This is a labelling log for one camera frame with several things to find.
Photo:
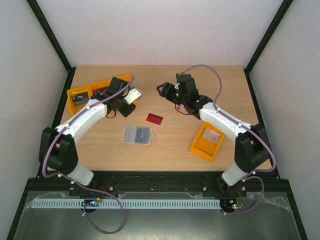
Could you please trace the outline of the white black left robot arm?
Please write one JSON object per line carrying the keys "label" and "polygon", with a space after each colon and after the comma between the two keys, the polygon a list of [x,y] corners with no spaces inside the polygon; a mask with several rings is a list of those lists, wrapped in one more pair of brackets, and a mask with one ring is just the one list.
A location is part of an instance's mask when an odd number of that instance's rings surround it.
{"label": "white black left robot arm", "polygon": [[45,178],[64,176],[70,181],[89,186],[94,173],[82,165],[76,144],[100,119],[109,113],[128,117],[143,93],[133,86],[133,81],[113,77],[107,87],[94,92],[85,106],[65,123],[46,127],[41,133],[39,160]]}

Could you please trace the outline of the dark red card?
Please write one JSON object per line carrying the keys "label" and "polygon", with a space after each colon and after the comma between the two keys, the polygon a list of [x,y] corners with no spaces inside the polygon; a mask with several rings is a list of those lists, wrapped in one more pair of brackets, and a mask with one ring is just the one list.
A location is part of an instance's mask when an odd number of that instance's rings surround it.
{"label": "dark red card", "polygon": [[147,118],[146,118],[146,121],[150,122],[150,123],[153,123],[153,124],[156,124],[156,125],[161,125],[163,119],[164,118],[162,116],[159,116],[159,115],[156,115],[156,114],[153,114],[153,113],[149,113]]}

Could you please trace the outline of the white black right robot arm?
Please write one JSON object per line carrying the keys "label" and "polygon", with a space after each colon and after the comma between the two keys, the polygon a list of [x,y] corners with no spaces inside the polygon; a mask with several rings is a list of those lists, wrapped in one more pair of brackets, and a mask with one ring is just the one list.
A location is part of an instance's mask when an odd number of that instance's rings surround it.
{"label": "white black right robot arm", "polygon": [[159,95],[175,105],[183,105],[188,114],[211,124],[235,144],[234,164],[223,172],[218,191],[229,196],[236,183],[253,173],[272,156],[266,129],[251,125],[219,108],[213,99],[199,94],[190,74],[176,76],[176,84],[165,82],[156,87]]}

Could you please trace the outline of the beige leather card holder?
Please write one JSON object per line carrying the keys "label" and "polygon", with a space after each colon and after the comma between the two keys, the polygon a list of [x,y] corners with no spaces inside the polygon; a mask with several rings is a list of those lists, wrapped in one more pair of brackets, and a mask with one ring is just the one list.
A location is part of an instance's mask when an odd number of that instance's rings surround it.
{"label": "beige leather card holder", "polygon": [[122,128],[121,143],[123,144],[149,146],[154,138],[155,134],[151,127],[126,125]]}

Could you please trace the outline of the silver card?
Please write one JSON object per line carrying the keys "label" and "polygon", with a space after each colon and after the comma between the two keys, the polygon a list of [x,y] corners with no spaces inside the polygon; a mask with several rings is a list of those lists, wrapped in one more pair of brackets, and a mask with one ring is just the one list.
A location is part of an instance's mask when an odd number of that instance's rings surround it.
{"label": "silver card", "polygon": [[213,144],[218,144],[222,135],[214,130],[206,128],[202,134],[202,137]]}

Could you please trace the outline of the white card with red circle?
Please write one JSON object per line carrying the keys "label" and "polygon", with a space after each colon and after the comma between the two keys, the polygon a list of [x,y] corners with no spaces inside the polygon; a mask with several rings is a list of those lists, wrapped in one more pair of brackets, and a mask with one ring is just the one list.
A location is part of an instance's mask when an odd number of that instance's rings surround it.
{"label": "white card with red circle", "polygon": [[176,109],[183,113],[187,112],[186,108],[183,105],[176,105]]}

